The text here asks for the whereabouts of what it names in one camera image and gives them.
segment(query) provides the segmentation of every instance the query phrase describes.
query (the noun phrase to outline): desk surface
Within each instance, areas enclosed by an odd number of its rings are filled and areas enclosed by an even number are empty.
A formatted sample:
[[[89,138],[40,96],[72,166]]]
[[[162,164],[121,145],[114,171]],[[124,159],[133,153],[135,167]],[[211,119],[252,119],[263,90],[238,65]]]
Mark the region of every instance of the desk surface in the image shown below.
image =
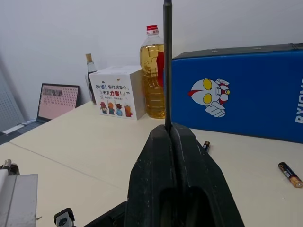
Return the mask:
[[[22,175],[38,174],[37,227],[54,227],[53,216],[71,207],[84,226],[126,200],[127,192],[16,145],[0,146],[0,160],[17,163]]]
[[[150,131],[163,120],[138,121],[98,114],[87,103],[11,143],[77,169],[122,190]],[[246,227],[302,226],[302,189],[277,167],[286,162],[303,178],[303,144],[192,130],[211,142],[210,155],[222,169]]]

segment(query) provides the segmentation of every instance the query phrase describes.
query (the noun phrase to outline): laptop screen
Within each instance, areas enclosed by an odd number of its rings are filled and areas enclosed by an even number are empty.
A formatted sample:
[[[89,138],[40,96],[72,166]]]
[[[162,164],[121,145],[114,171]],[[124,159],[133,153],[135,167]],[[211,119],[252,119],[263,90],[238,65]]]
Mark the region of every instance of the laptop screen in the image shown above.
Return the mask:
[[[38,116],[52,120],[76,108],[78,87],[42,85]]]

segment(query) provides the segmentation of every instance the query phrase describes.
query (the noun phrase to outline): cartoon character print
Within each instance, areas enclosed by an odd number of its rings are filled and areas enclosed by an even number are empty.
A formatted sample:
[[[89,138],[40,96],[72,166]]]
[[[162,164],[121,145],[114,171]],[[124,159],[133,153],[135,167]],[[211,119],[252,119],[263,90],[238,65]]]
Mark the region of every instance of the cartoon character print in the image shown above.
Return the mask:
[[[129,105],[125,105],[124,109],[125,109],[125,115],[126,115],[126,117],[132,117],[133,112],[131,110],[131,107]]]
[[[109,114],[115,115],[114,104],[108,103]]]
[[[116,107],[117,107],[117,115],[123,116],[123,112],[121,110],[122,106],[120,105],[120,103],[116,104]]]
[[[188,95],[198,104],[205,105],[205,111],[214,117],[225,116],[223,106],[229,98],[229,83],[223,79],[197,81]]]
[[[107,113],[106,104],[104,102],[101,102],[100,105],[101,105],[100,110],[102,110],[102,113],[106,114]]]

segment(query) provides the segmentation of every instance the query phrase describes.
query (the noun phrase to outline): blue box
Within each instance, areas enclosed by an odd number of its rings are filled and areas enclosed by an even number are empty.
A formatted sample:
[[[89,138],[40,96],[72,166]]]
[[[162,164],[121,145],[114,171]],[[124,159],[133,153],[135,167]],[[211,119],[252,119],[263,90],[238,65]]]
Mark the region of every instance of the blue box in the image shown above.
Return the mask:
[[[303,143],[303,45],[179,55],[172,61],[172,121]]]

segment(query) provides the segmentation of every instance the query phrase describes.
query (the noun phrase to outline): cooking oil bottle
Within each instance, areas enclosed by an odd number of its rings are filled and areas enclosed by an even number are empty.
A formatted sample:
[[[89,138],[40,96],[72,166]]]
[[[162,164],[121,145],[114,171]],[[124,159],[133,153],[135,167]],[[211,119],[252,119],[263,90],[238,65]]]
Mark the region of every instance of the cooking oil bottle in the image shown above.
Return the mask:
[[[164,45],[157,25],[147,26],[147,39],[140,49],[146,110],[152,118],[164,118]]]

